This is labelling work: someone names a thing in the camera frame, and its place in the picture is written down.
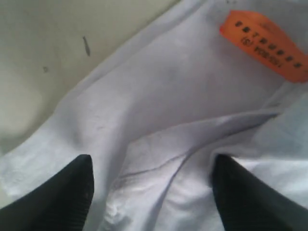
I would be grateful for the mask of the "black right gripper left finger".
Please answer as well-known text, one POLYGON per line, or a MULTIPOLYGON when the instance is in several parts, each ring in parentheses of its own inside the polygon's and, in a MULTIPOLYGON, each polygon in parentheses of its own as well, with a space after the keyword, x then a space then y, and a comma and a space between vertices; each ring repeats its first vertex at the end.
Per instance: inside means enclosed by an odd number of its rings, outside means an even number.
POLYGON ((0 210, 2 231, 81 231, 94 195, 92 158, 82 154, 0 210))

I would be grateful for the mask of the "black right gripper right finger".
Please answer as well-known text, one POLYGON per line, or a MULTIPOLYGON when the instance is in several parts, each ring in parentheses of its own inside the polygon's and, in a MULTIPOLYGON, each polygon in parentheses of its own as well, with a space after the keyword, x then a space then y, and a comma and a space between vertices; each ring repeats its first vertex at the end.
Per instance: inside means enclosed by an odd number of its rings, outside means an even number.
POLYGON ((212 191, 226 231, 306 231, 308 210, 259 180, 230 156, 219 154, 212 191))

